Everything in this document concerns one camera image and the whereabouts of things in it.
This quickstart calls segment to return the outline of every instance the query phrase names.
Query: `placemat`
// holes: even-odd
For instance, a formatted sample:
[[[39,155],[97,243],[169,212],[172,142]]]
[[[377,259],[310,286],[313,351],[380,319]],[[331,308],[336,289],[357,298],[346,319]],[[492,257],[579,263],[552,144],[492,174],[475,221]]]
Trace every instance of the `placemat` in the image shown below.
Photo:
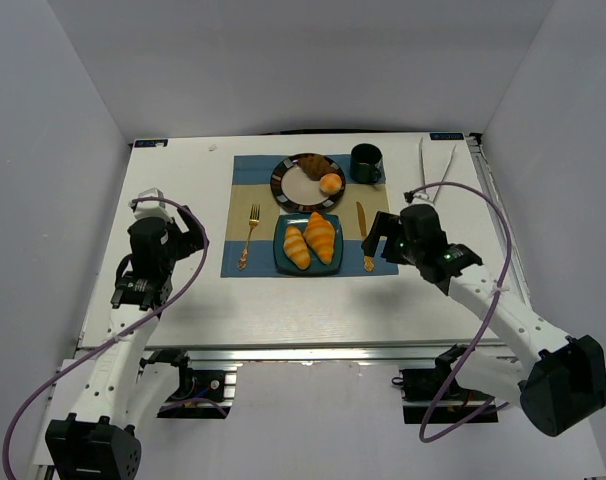
[[[398,266],[380,258],[383,242],[379,244],[375,269],[368,273],[363,269],[361,234],[356,214],[356,202],[361,202],[365,211],[368,231],[377,211],[389,211],[385,172],[381,168],[381,179],[374,185],[362,185],[349,176],[350,155],[326,155],[339,164],[345,173],[347,187],[341,200],[330,212],[338,215],[343,229],[343,260],[338,273],[333,276],[357,277],[398,275]],[[287,155],[241,155],[234,157],[232,192],[228,211],[225,247],[221,265],[221,277],[288,277],[277,271],[274,263],[273,239],[279,215],[285,214],[274,200],[270,190],[270,176],[274,168]],[[245,246],[249,231],[250,208],[253,203],[261,205],[261,218],[252,233],[247,267],[239,271],[237,262]]]

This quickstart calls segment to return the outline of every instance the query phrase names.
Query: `bread roll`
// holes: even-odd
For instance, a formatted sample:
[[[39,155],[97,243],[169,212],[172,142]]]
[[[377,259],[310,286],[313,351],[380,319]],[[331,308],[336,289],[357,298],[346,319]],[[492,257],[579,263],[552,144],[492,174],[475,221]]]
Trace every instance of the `bread roll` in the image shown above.
[[[338,193],[342,186],[343,182],[341,182],[341,177],[339,177],[336,173],[328,173],[319,181],[319,187],[326,195],[334,195],[335,193]]]

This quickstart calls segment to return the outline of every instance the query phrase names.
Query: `teal plate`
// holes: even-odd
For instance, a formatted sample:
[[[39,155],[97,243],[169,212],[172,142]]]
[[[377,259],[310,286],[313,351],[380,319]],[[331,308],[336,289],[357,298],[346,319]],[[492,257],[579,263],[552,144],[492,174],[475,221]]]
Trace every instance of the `teal plate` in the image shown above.
[[[306,270],[299,270],[297,266],[294,265],[294,262],[287,258],[287,255],[285,255],[285,252],[283,251],[285,230],[287,230],[287,227],[293,226],[303,233],[310,221],[310,215],[305,213],[281,215],[279,221],[276,222],[276,230],[274,231],[274,261],[276,262],[276,268],[279,272],[288,275],[296,275],[297,277],[320,277],[323,275],[333,275],[339,271],[341,259],[343,258],[343,229],[341,228],[341,222],[336,215],[324,214],[323,218],[332,224],[334,231],[336,232],[332,262],[329,265],[325,265],[310,248],[310,258],[312,260],[310,266]]]

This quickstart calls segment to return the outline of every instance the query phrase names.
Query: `beige stripe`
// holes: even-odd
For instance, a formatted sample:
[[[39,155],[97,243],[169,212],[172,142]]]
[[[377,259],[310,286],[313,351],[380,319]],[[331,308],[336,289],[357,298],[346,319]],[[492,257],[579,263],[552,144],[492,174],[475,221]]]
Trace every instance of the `beige stripe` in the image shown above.
[[[328,212],[338,215],[343,228],[343,238],[346,240],[361,240],[356,215],[357,201],[363,204],[368,232],[377,211],[389,212],[385,185],[348,185],[337,206]],[[249,231],[252,203],[261,205],[261,220],[252,233],[252,240],[274,239],[274,229],[281,209],[272,196],[270,186],[232,185],[226,240],[245,241]]]

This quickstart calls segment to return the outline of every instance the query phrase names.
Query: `gold knife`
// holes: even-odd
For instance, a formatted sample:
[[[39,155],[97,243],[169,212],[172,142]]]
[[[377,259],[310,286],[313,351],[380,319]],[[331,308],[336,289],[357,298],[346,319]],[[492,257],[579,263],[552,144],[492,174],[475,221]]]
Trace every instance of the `gold knife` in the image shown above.
[[[356,214],[359,217],[361,240],[365,240],[365,237],[367,237],[367,225],[365,223],[365,211],[363,210],[363,205],[361,205],[361,202],[356,202]],[[371,272],[374,270],[374,260],[372,260],[372,257],[368,257],[367,255],[363,256],[363,268],[366,272]]]

